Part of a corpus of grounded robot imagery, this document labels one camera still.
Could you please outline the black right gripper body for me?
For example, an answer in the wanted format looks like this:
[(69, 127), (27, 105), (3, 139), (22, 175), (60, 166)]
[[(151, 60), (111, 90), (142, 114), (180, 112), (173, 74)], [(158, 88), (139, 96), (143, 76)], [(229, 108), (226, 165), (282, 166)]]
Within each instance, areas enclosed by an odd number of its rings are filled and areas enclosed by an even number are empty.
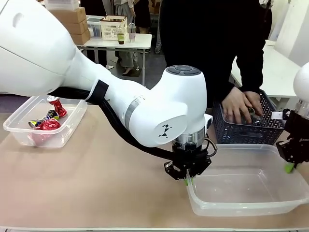
[(309, 120), (291, 111), (284, 130), (290, 135), (276, 142), (279, 155), (287, 162), (309, 161)]

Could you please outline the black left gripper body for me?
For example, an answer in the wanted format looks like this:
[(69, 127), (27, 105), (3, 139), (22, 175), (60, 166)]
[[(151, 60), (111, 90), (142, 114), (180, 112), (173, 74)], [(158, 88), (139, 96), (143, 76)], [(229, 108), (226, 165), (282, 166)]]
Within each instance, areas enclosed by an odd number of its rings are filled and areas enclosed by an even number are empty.
[(175, 142), (172, 145), (172, 151), (175, 155), (173, 164), (178, 168), (191, 168), (195, 162), (199, 162), (209, 158), (209, 145), (202, 148), (202, 145), (197, 144), (180, 144)]

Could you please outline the person's left hand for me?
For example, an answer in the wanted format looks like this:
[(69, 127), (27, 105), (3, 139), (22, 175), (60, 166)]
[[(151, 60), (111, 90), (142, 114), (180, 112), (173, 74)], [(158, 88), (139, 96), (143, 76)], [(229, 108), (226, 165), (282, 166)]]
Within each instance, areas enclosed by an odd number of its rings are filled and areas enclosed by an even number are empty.
[(257, 115), (262, 116), (263, 115), (263, 108), (260, 102), (260, 95), (256, 92), (252, 91), (245, 91), (243, 92), (247, 99), (249, 100), (250, 104), (254, 108)]

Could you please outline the person's right hand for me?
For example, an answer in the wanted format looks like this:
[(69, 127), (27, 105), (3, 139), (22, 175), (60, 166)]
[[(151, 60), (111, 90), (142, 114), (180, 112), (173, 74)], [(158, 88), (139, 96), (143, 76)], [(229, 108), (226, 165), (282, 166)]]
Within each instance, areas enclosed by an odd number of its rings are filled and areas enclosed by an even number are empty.
[(241, 116), (244, 116), (248, 123), (251, 123), (251, 115), (248, 107), (252, 107), (251, 103), (238, 88), (233, 87), (229, 94), (222, 101), (222, 108), (227, 121), (231, 123), (241, 124)]

